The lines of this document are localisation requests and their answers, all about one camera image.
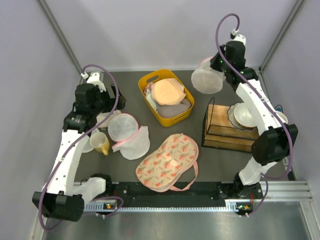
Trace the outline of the white pink-trimmed mesh laundry bag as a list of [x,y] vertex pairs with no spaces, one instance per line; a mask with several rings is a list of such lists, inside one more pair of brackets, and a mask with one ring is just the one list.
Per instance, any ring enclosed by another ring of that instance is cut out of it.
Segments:
[[220,92],[226,79],[222,72],[210,67],[212,58],[211,56],[203,60],[191,75],[193,87],[202,94],[215,94]]

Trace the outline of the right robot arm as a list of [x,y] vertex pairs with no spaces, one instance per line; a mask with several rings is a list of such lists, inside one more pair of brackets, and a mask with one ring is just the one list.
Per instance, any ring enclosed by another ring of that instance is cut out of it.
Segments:
[[251,146],[251,159],[234,179],[234,194],[245,198],[271,167],[284,158],[293,159],[298,128],[295,124],[283,121],[270,104],[256,71],[246,66],[246,47],[243,42],[232,40],[218,45],[217,50],[210,67],[221,73],[241,98],[259,134]]

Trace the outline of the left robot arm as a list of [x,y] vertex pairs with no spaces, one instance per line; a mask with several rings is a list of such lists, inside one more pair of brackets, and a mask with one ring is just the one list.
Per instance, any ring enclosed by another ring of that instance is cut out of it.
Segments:
[[103,173],[91,175],[85,183],[75,184],[75,176],[85,145],[97,128],[97,116],[123,109],[126,100],[117,84],[111,86],[111,98],[103,83],[83,83],[75,89],[75,102],[64,118],[61,143],[52,171],[42,191],[33,193],[38,219],[47,230],[44,218],[77,222],[85,206],[96,198],[109,198],[114,191],[111,177]]

